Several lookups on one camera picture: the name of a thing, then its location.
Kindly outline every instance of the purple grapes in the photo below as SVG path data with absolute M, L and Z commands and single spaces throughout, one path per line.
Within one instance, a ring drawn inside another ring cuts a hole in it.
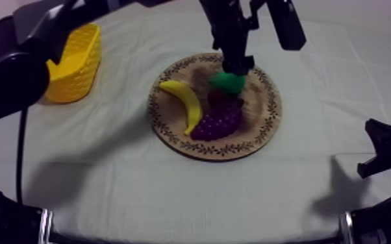
M 242 99 L 233 99 L 205 114 L 191 133 L 193 140 L 212 141 L 233 134 L 242 121 Z

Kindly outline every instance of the yellow banana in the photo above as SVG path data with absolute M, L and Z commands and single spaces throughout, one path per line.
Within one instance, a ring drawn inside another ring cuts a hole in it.
M 184 134 L 188 136 L 202 117 L 201 105 L 197 95 L 189 85 L 176 80 L 161 82 L 159 87 L 178 97 L 185 104 L 186 113 L 188 114 L 188 128 Z

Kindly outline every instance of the plastic fruit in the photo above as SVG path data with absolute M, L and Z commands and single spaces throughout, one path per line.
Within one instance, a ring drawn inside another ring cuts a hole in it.
M 205 114 L 191 133 L 193 140 L 212 141 L 233 134 L 241 124 L 244 101 L 234 99 Z
M 189 136 L 202 117 L 202 109 L 197 95 L 189 85 L 176 80 L 161 82 L 159 87 L 178 97 L 185 104 L 186 113 L 188 114 L 186 120 L 188 127 L 184 134 Z

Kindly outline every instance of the black cable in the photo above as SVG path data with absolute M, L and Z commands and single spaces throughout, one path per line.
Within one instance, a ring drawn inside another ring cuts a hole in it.
M 23 194 L 21 190 L 21 180 L 23 178 L 23 153 L 24 153 L 24 137 L 26 134 L 28 108 L 21 111 L 19 118 L 18 129 L 18 144 L 17 144 L 17 171 L 16 171 L 16 191 L 17 202 L 23 205 Z

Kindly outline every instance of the round wooden tray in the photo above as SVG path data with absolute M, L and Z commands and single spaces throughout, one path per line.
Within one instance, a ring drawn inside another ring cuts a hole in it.
M 230 136 L 214 141 L 194 141 L 186 129 L 186 109 L 180 100 L 159 88 L 159 83 L 178 80 L 195 91 L 203 111 L 209 110 L 208 80 L 221 71 L 223 57 L 218 53 L 202 53 L 184 58 L 165 69 L 149 94 L 149 113 L 158 137 L 173 150 L 185 156 L 206 161 L 229 161 L 250 155 L 273 137 L 281 122 L 281 96 L 276 85 L 258 67 L 251 70 L 241 93 L 244 99 L 240 128 Z

